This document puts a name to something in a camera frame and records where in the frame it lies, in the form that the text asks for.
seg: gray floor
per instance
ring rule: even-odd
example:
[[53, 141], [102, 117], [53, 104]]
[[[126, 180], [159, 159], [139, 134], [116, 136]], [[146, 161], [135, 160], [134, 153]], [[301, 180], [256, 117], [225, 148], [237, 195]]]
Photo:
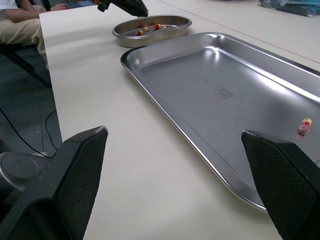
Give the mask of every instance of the gray floor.
[[[43, 79], [50, 81], [45, 62], [35, 49], [16, 53], [34, 66]], [[55, 153], [45, 131], [46, 118], [56, 109], [52, 89], [43, 86], [3, 55], [0, 55], [0, 107], [28, 144], [39, 152], [47, 152], [49, 156]], [[56, 112], [48, 119], [47, 129], [54, 145], [59, 148], [62, 139]], [[19, 139], [1, 113], [0, 152], [35, 152]]]

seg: stainless steel bowl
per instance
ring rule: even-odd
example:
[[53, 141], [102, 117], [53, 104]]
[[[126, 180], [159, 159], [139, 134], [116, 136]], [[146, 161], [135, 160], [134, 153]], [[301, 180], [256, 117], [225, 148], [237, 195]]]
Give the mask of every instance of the stainless steel bowl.
[[[161, 24], [168, 28], [155, 30], [154, 25]], [[192, 24], [189, 18], [177, 15], [157, 15], [140, 17], [123, 22], [114, 27], [112, 34], [119, 45], [127, 48], [137, 48], [154, 42], [173, 39], [187, 35], [188, 27]], [[148, 32], [137, 36], [137, 31], [149, 27]]]

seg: person's leg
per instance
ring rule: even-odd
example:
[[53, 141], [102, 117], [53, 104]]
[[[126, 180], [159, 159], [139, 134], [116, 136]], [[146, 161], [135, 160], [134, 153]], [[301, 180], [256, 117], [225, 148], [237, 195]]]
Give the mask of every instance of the person's leg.
[[38, 13], [45, 13], [47, 11], [43, 6], [40, 5], [33, 5], [32, 7]]
[[[37, 12], [45, 12], [42, 6], [33, 6]], [[36, 44], [39, 54], [47, 63], [44, 38], [39, 19], [13, 23], [8, 18], [0, 19], [0, 44]]]

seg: stainless steel tray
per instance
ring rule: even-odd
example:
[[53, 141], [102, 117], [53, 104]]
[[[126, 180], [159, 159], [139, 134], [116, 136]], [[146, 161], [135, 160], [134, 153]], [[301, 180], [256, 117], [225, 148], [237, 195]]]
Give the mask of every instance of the stainless steel tray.
[[[320, 158], [315, 70], [221, 33], [132, 49], [121, 62], [225, 185], [261, 210], [242, 130], [292, 141], [314, 162]], [[304, 118], [312, 126], [301, 137]]]
[[[155, 30], [154, 25], [156, 24], [165, 25], [168, 28]], [[121, 23], [114, 27], [112, 34], [116, 37], [119, 45], [127, 48], [136, 48], [187, 35], [189, 32], [188, 27], [191, 24], [191, 20], [184, 16], [148, 16]], [[143, 30], [146, 26], [149, 27], [149, 31], [137, 36], [137, 31]]]

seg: cable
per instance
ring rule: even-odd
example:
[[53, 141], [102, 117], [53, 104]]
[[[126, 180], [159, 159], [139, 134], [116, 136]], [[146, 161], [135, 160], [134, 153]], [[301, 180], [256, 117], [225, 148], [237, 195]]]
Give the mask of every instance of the cable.
[[52, 138], [51, 138], [51, 135], [47, 129], [47, 122], [48, 122], [48, 119], [50, 118], [50, 116], [54, 113], [54, 112], [57, 112], [57, 110], [54, 110], [52, 111], [47, 117], [46, 117], [46, 120], [44, 122], [44, 130], [46, 131], [46, 133], [49, 135], [49, 139], [50, 139], [50, 142], [51, 142], [51, 145], [52, 147], [55, 149], [55, 150], [58, 150], [58, 148], [54, 145], [54, 141], [52, 141]]
[[42, 156], [44, 156], [44, 157], [46, 157], [46, 158], [51, 158], [51, 157], [49, 157], [49, 156], [46, 156], [46, 155], [44, 155], [44, 154], [42, 154], [41, 152], [39, 152], [39, 151], [37, 151], [37, 150], [35, 150], [32, 146], [30, 146], [21, 136], [20, 136], [20, 134], [18, 133], [18, 131], [15, 129], [15, 127], [12, 125], [12, 123], [10, 122], [10, 120], [9, 120], [9, 118], [7, 117], [7, 115], [4, 113], [4, 111], [1, 109], [1, 107], [0, 107], [0, 112], [3, 114], [3, 116], [5, 117], [5, 119], [8, 121], [8, 123], [10, 124], [10, 126], [12, 127], [12, 129], [14, 130], [14, 132], [18, 135], [18, 137], [29, 147], [29, 148], [31, 148], [33, 151], [35, 151], [36, 153], [38, 153], [38, 154], [40, 154], [40, 155], [42, 155]]

